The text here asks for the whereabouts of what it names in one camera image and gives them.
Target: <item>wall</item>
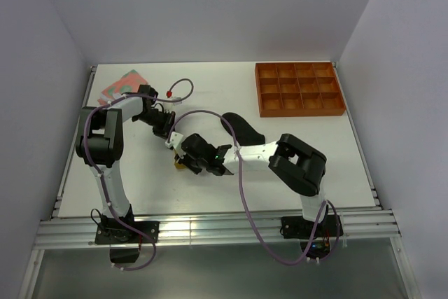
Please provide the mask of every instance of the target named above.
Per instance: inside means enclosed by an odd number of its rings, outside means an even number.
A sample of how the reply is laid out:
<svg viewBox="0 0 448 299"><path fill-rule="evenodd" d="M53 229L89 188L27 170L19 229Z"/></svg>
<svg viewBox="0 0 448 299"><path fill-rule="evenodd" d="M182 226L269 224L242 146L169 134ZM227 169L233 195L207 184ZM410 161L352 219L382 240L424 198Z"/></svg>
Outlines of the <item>wall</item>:
<svg viewBox="0 0 448 299"><path fill-rule="evenodd" d="M448 0L370 0L340 61L379 196L425 298L448 298Z"/></svg>
<svg viewBox="0 0 448 299"><path fill-rule="evenodd" d="M368 0L52 0L91 63L338 60Z"/></svg>
<svg viewBox="0 0 448 299"><path fill-rule="evenodd" d="M55 202L88 68L49 0L0 7L0 293L15 298Z"/></svg>

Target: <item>white table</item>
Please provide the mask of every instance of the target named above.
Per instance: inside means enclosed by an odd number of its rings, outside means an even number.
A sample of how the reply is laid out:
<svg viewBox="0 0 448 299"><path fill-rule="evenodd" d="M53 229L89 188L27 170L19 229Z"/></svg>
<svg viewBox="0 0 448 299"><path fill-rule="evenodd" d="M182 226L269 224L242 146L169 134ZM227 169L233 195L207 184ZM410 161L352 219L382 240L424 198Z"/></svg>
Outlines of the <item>white table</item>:
<svg viewBox="0 0 448 299"><path fill-rule="evenodd" d="M213 62L174 64L102 64L93 80L89 106L97 106L99 93L128 71L137 70L164 97L177 79L195 83L193 95L176 107L178 116L194 109L218 113L232 111L243 116L266 141L291 133L317 148L328 159L321 186L338 208L374 207L349 118L297 117L260 118L254 75L255 62ZM174 95L183 96L189 85L176 86ZM183 134L199 133L214 146L230 144L231 138L219 119L205 114L186 117L176 128ZM194 175L174 167L174 154L152 128L141 122L124 125L125 151L120 167L125 192L134 213L196 214L243 211L236 176ZM300 198L272 172L245 172L244 190L254 211L301 209ZM89 216L101 209L94 177L76 154L66 177L59 217Z"/></svg>

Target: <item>wooden organizer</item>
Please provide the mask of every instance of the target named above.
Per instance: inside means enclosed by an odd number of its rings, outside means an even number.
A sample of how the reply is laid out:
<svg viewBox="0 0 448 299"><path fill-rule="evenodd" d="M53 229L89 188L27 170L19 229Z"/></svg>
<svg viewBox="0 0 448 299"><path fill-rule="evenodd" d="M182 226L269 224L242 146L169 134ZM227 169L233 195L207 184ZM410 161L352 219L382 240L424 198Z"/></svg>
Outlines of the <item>wooden organizer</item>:
<svg viewBox="0 0 448 299"><path fill-rule="evenodd" d="M260 117L340 116L344 100L329 62L257 63Z"/></svg>

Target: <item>brown compartment box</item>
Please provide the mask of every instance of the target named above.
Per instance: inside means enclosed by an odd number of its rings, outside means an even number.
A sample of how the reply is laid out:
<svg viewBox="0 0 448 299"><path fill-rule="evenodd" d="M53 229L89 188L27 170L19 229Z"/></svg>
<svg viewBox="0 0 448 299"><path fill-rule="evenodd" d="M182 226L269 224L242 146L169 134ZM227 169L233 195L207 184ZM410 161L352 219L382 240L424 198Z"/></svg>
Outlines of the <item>brown compartment box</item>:
<svg viewBox="0 0 448 299"><path fill-rule="evenodd" d="M344 100L329 62L257 63L260 117L340 116Z"/></svg>

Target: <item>white wall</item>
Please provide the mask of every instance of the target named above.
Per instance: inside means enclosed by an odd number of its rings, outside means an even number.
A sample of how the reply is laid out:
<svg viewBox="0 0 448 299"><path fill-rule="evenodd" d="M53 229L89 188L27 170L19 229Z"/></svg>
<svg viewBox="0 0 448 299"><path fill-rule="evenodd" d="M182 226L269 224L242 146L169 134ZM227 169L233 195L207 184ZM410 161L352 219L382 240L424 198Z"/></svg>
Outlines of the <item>white wall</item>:
<svg viewBox="0 0 448 299"><path fill-rule="evenodd" d="M88 68L49 0L0 8L0 296L15 298L54 205Z"/></svg>
<svg viewBox="0 0 448 299"><path fill-rule="evenodd" d="M448 298L448 0L370 0L341 81L425 298Z"/></svg>
<svg viewBox="0 0 448 299"><path fill-rule="evenodd" d="M338 60L368 0L52 0L91 63Z"/></svg>

